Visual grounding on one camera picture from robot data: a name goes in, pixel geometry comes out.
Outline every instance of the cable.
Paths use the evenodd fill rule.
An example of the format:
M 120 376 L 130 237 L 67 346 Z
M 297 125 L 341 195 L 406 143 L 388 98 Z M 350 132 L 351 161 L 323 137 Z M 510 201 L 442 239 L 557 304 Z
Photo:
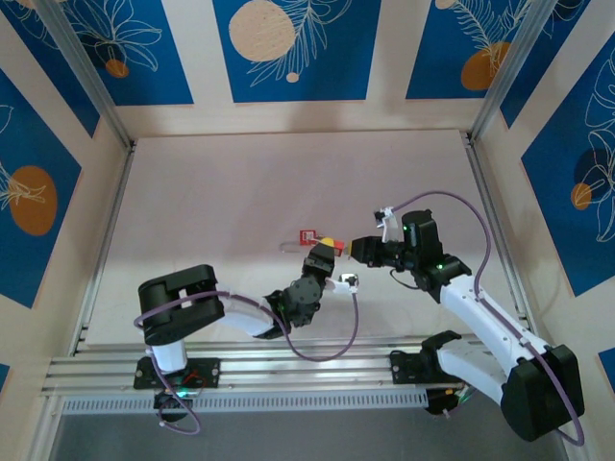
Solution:
M 480 215 L 479 211 L 467 200 L 465 200 L 463 197 L 453 193 L 453 192 L 448 192 L 445 190 L 430 190 L 428 192 L 423 192 L 422 194 L 417 195 L 416 197 L 403 202 L 402 204 L 398 205 L 398 206 L 394 206 L 392 208 L 392 211 L 395 213 L 396 211 L 416 202 L 419 199 L 422 199 L 423 197 L 427 197 L 429 195 L 445 195 L 448 197 L 451 197 L 453 199 L 456 199 L 460 202 L 462 202 L 463 204 L 465 204 L 467 207 L 469 207 L 472 212 L 475 214 L 475 216 L 477 217 L 477 219 L 480 222 L 480 226 L 482 227 L 482 231 L 484 232 L 484 236 L 485 236 L 485 240 L 486 240 L 486 244 L 487 244 L 487 248 L 485 250 L 485 255 L 484 255 L 484 259 L 482 260 L 482 263 L 480 264 L 479 269 L 477 270 L 477 274 L 474 278 L 474 292 L 477 295 L 477 299 L 480 301 L 480 303 L 496 318 L 498 319 L 502 325 L 504 325 L 506 327 L 506 329 L 508 329 L 510 331 L 510 333 L 518 340 L 521 340 L 523 338 L 523 334 L 521 332 L 519 332 L 517 330 L 517 328 L 514 327 L 514 325 L 512 325 L 505 316 L 503 316 L 493 305 L 491 305 L 491 303 L 486 300 L 485 298 L 481 298 L 479 296 L 480 293 L 480 277 L 482 277 L 482 273 L 484 272 L 484 269 L 487 265 L 487 262 L 489 261 L 489 256 L 491 256 L 491 235 L 489 233 L 489 228 L 487 226 L 487 223 L 485 222 L 484 218 Z M 559 433 L 559 435 L 561 435 L 561 437 L 566 440 L 567 442 L 570 442 L 572 445 L 576 446 L 576 447 L 582 447 L 583 445 L 585 445 L 585 433 L 583 432 L 583 427 L 580 424 L 580 420 L 578 419 L 578 415 L 577 412 L 575 411 L 575 408 L 572 404 L 572 402 L 570 401 L 570 399 L 568 398 L 568 396 L 566 395 L 566 391 L 564 391 L 564 387 L 561 385 L 561 382 L 559 381 L 559 379 L 557 378 L 557 376 L 555 375 L 555 372 L 553 371 L 553 369 L 551 368 L 551 366 L 547 363 L 547 361 L 543 358 L 543 356 L 540 354 L 540 352 L 538 352 L 535 347 L 531 344 L 531 342 L 525 342 L 524 343 L 524 347 L 526 347 L 526 349 L 528 349 L 528 351 L 536 358 L 536 360 L 538 360 L 538 363 L 540 363 L 540 365 L 543 367 L 543 369 L 545 370 L 545 372 L 547 373 L 547 376 L 549 377 L 549 379 L 551 380 L 551 382 L 553 383 L 553 386 L 555 387 L 555 390 L 557 391 L 557 394 L 559 395 L 559 397 L 562 399 L 564 406 L 566 407 L 566 410 L 568 411 L 568 414 L 570 415 L 573 425 L 575 426 L 575 430 L 577 431 L 577 439 L 573 439 L 572 437 L 570 437 L 568 434 L 562 432 L 560 429 L 557 429 L 556 431 Z
M 138 329 L 143 329 L 143 322 L 151 317 L 154 317 L 155 315 L 158 315 L 162 312 L 165 312 L 166 310 L 169 310 L 173 307 L 176 307 L 180 304 L 183 303 L 187 303 L 187 302 L 193 302 L 193 301 L 198 301 L 198 300 L 202 300 L 203 298 L 209 298 L 212 296 L 221 296 L 223 298 L 229 298 L 232 300 L 238 300 L 241 301 L 243 303 L 246 303 L 248 305 L 251 305 L 259 310 L 261 310 L 262 312 L 264 312 L 265 314 L 267 314 L 274 322 L 276 322 L 278 324 L 278 326 L 280 327 L 280 329 L 282 330 L 282 333 L 284 335 L 284 339 L 286 340 L 286 342 L 288 343 L 288 347 L 293 351 L 293 353 L 295 355 L 297 355 L 300 358 L 303 358 L 304 360 L 310 361 L 310 362 L 328 362 L 330 360 L 335 360 L 336 358 L 342 356 L 344 353 L 346 353 L 350 347 L 355 343 L 355 340 L 357 339 L 357 334 L 358 334 L 358 301 L 357 301 L 357 294 L 353 293 L 353 308 L 355 310 L 355 326 L 353 328 L 353 334 L 350 337 L 350 340 L 348 341 L 348 344 L 346 344 L 346 346 L 344 346 L 341 351 L 335 353 L 334 355 L 328 356 L 328 357 L 310 357 L 308 355 L 304 355 L 301 352 L 299 352 L 297 350 L 297 348 L 295 347 L 295 345 L 292 343 L 292 341 L 290 340 L 290 336 L 288 335 L 288 331 L 286 330 L 286 326 L 284 325 L 284 322 L 282 321 L 282 319 L 276 315 L 271 309 L 265 307 L 264 305 L 261 305 L 260 303 L 257 303 L 256 301 L 247 298 L 245 296 L 241 296 L 241 295 L 234 295 L 231 294 L 228 291 L 207 291 L 204 293 L 196 293 L 194 295 L 190 295 L 190 296 L 186 296 L 185 298 L 180 298 L 178 300 L 172 301 L 170 303 L 166 303 L 166 304 L 162 304 L 159 305 L 158 307 L 153 308 L 152 310 L 149 310 L 147 312 L 145 312 L 142 315 L 139 315 L 135 321 L 133 322 L 133 325 L 135 325 L 136 328 Z M 148 352 L 151 352 L 151 358 L 152 358 L 152 365 L 154 365 L 154 370 L 156 370 L 156 374 L 158 375 L 158 378 L 160 380 L 160 382 L 166 387 L 166 389 L 168 389 L 168 391 L 171 393 L 171 395 L 173 396 L 173 398 L 184 408 L 185 411 L 188 412 L 188 414 L 192 417 L 192 419 L 194 420 L 195 424 L 196 424 L 196 428 L 194 430 L 185 430 L 185 429 L 180 429 L 178 427 L 175 427 L 173 425 L 170 425 L 169 423 L 167 423 L 163 418 L 162 418 L 162 408 L 159 409 L 158 412 L 158 417 L 160 420 L 160 425 L 162 427 L 166 427 L 170 430 L 172 430 L 173 432 L 177 432 L 183 435 L 196 435 L 201 431 L 201 421 L 199 420 L 199 417 L 194 413 L 194 411 L 192 410 L 192 408 L 190 408 L 183 400 L 182 398 L 180 398 L 180 396 L 178 396 L 177 392 L 175 391 L 175 389 L 173 388 L 173 386 L 169 383 L 169 381 L 166 379 L 166 377 L 164 376 L 164 374 L 162 373 L 162 371 L 160 370 L 160 366 L 156 360 L 156 357 L 154 356 L 152 350 L 150 348 L 148 348 Z
M 397 281 L 400 285 L 404 286 L 408 290 L 420 290 L 420 288 L 418 286 L 408 285 L 407 283 L 403 283 L 401 280 L 397 279 L 393 275 L 394 272 L 395 272 L 395 269 L 391 269 L 391 272 L 389 272 L 388 275 L 391 276 L 391 278 L 394 279 L 395 281 Z

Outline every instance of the metal grate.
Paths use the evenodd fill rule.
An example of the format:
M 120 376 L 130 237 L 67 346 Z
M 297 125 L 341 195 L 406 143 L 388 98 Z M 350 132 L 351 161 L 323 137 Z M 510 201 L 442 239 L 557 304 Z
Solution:
M 76 397 L 65 401 L 62 414 L 150 413 L 154 411 L 153 403 L 152 395 Z M 427 393 L 423 389 L 209 394 L 193 402 L 194 410 L 199 413 L 425 408 L 427 406 Z

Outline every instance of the orange circle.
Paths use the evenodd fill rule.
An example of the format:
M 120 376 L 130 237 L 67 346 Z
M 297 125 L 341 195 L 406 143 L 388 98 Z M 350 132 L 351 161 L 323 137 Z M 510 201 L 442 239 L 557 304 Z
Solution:
M 128 65 L 118 60 L 108 60 L 105 64 L 107 72 L 109 72 L 116 79 L 125 79 L 128 77 Z
M 41 236 L 51 230 L 58 211 L 56 185 L 49 174 L 37 166 L 22 166 L 12 174 L 9 187 L 23 192 L 11 199 L 9 207 L 14 222 L 26 233 Z
M 570 200 L 576 209 L 584 210 L 592 203 L 592 189 L 584 182 L 580 182 L 570 194 Z
M 461 71 L 463 87 L 472 91 L 490 87 L 509 47 L 510 43 L 500 41 L 472 55 Z

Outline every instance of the white table surface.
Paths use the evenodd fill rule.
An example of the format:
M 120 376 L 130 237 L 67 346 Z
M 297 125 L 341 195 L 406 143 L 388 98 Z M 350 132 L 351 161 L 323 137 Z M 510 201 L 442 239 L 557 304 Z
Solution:
M 482 209 L 458 132 L 140 139 L 86 343 L 142 343 L 133 319 L 140 313 L 136 289 L 148 279 L 206 263 L 234 291 L 267 295 L 301 275 L 308 250 L 282 254 L 278 249 L 300 229 L 346 242 L 378 234 L 375 209 L 429 189 L 456 192 Z M 476 271 L 485 242 L 474 215 L 446 197 L 423 199 L 419 208 L 433 211 L 445 252 Z M 388 269 L 339 258 L 335 274 L 348 272 L 360 279 L 359 337 L 430 335 L 449 328 L 470 332 L 428 294 L 393 281 Z M 412 282 L 410 274 L 398 277 Z M 495 252 L 481 283 L 514 312 Z M 350 298 L 326 293 L 312 324 L 294 328 L 292 337 L 345 338 L 352 327 Z M 218 325 L 188 340 L 255 341 Z

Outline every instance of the beige circle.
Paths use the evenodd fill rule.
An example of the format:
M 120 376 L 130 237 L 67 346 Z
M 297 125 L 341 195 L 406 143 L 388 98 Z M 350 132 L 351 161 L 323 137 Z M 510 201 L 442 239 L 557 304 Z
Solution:
M 290 84 L 296 84 L 297 82 L 299 82 L 299 74 L 297 72 L 290 72 L 288 75 L 286 75 L 286 81 Z
M 435 7 L 439 10 L 447 10 L 452 5 L 457 3 L 457 0 L 435 0 Z
M 268 0 L 252 0 L 237 10 L 229 34 L 237 53 L 253 62 L 276 60 L 295 43 L 290 17 Z
M 56 3 L 62 3 L 65 2 L 66 0 L 56 0 Z M 22 5 L 26 8 L 29 8 L 30 10 L 33 9 L 35 6 L 32 4 L 32 0 L 15 0 L 15 2 L 17 2 L 19 5 Z

